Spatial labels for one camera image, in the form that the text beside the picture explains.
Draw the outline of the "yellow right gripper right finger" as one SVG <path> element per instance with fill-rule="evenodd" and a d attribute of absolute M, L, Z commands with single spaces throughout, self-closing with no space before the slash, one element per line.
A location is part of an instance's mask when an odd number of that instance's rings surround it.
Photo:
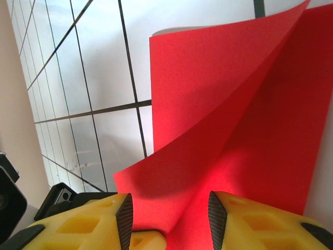
<path fill-rule="evenodd" d="M 313 219 L 226 192 L 210 192 L 208 218 L 214 249 L 332 249 Z"/>

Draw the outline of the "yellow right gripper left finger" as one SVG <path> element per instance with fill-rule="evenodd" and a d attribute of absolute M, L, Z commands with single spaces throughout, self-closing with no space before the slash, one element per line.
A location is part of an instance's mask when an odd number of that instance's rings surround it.
<path fill-rule="evenodd" d="M 1 249 L 129 249 L 132 226 L 132 196 L 116 194 L 39 220 Z"/>

